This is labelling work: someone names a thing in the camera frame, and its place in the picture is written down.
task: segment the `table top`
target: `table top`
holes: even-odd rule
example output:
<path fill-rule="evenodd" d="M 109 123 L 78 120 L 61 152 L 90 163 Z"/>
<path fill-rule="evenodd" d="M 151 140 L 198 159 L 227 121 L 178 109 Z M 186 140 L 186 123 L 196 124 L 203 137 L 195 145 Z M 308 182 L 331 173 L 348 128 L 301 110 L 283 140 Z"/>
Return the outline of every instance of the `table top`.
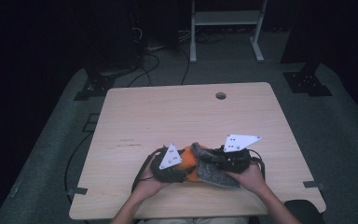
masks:
<path fill-rule="evenodd" d="M 225 99 L 216 98 L 224 94 Z M 73 219 L 112 218 L 131 194 L 131 185 L 147 155 L 174 143 L 225 144 L 228 134 L 260 135 L 251 145 L 266 164 L 266 181 L 285 202 L 325 203 L 268 83 L 234 83 L 112 89 L 91 141 L 70 210 Z M 135 217 L 230 217 L 266 214 L 246 189 L 205 183 L 174 183 L 146 200 Z"/>

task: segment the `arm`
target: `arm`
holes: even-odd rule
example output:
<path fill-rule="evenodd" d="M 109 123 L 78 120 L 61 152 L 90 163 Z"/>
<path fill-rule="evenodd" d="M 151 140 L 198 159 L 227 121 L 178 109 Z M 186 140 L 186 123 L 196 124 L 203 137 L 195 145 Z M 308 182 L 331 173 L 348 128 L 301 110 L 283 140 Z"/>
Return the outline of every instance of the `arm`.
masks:
<path fill-rule="evenodd" d="M 142 173 L 141 181 L 138 183 L 127 201 L 124 202 L 123 206 L 117 212 L 110 224 L 132 223 L 133 217 L 142 202 L 157 194 L 162 188 L 170 185 L 169 183 L 161 183 L 156 178 L 152 177 L 153 174 L 150 170 L 150 164 L 151 162 L 149 162 Z"/>
<path fill-rule="evenodd" d="M 244 188 L 257 195 L 276 223 L 300 223 L 266 184 L 256 162 L 252 162 L 249 168 L 241 174 L 231 172 L 227 172 L 227 174 L 240 182 Z"/>

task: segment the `gray carpet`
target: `gray carpet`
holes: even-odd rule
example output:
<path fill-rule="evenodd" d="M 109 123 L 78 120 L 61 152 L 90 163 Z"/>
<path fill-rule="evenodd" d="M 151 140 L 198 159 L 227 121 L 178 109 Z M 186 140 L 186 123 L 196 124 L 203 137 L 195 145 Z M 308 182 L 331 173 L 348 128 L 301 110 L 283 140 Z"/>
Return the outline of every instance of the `gray carpet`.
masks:
<path fill-rule="evenodd" d="M 266 59 L 263 63 L 256 61 L 248 34 L 227 35 L 225 40 L 211 45 L 198 44 L 198 62 L 190 65 L 184 84 L 268 82 L 315 180 L 325 186 L 325 222 L 358 223 L 358 106 L 338 76 L 324 65 L 318 68 L 316 75 L 333 96 L 309 97 L 291 93 L 282 73 L 297 71 L 303 64 L 279 64 L 288 35 L 262 32 L 259 44 Z M 188 44 L 181 48 L 188 54 Z M 150 72 L 151 84 L 180 85 L 187 67 L 185 54 L 163 50 L 154 55 L 160 62 Z M 145 57 L 146 70 L 155 63 L 155 58 Z M 118 78 L 114 88 L 127 87 L 142 73 L 139 69 Z M 70 204 L 64 190 L 65 168 L 76 147 L 88 135 L 82 130 L 89 115 L 99 113 L 104 100 L 103 97 L 91 97 L 88 101 L 74 101 L 86 79 L 84 70 L 80 70 L 68 83 L 0 210 L 0 223 L 80 223 L 68 215 Z M 144 76 L 132 87 L 148 85 Z M 79 145 L 69 165 L 69 189 L 77 185 L 91 137 Z M 271 223 L 268 216 L 261 220 Z M 107 223 L 107 220 L 89 223 Z"/>

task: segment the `orange object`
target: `orange object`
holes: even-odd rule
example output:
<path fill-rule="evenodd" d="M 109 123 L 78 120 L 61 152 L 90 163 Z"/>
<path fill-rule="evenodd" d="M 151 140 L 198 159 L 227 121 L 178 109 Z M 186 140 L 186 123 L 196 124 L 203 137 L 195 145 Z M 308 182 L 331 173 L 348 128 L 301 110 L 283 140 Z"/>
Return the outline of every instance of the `orange object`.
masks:
<path fill-rule="evenodd" d="M 186 170 L 193 166 L 197 166 L 196 158 L 194 157 L 193 152 L 191 151 L 191 146 L 185 147 L 184 152 L 180 155 L 182 158 L 182 162 L 175 166 L 177 170 Z M 196 168 L 193 172 L 187 175 L 187 180 L 194 182 L 201 182 L 199 177 L 197 176 L 198 168 Z"/>

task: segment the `dark background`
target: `dark background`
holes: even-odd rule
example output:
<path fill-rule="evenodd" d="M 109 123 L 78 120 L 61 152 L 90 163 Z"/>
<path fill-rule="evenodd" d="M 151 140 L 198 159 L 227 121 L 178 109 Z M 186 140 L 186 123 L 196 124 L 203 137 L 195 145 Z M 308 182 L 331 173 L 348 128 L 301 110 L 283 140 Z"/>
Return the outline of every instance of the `dark background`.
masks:
<path fill-rule="evenodd" d="M 161 21 L 161 16 L 171 21 L 161 25 L 167 33 L 189 28 L 188 0 L 148 0 L 138 5 L 135 1 L 96 2 L 118 4 L 105 9 L 121 9 L 129 17 L 111 18 L 115 20 L 112 23 L 137 24 L 145 28 L 145 36 L 158 36 L 148 24 Z M 205 9 L 258 7 L 257 1 L 197 2 L 198 8 Z M 293 26 L 282 62 L 303 63 L 316 51 L 321 61 L 338 73 L 358 104 L 358 2 L 300 3 L 269 0 L 263 29 Z M 102 26 L 97 22 L 101 17 L 94 12 L 95 5 L 89 0 L 0 0 L 0 206 L 72 75 L 90 60 L 134 64 L 135 47 L 121 44 L 132 42 L 130 38 L 123 40 L 122 35 L 131 31 Z M 116 42 L 103 40 L 108 33 Z M 129 56 L 124 58 L 128 60 L 121 61 L 126 50 Z"/>

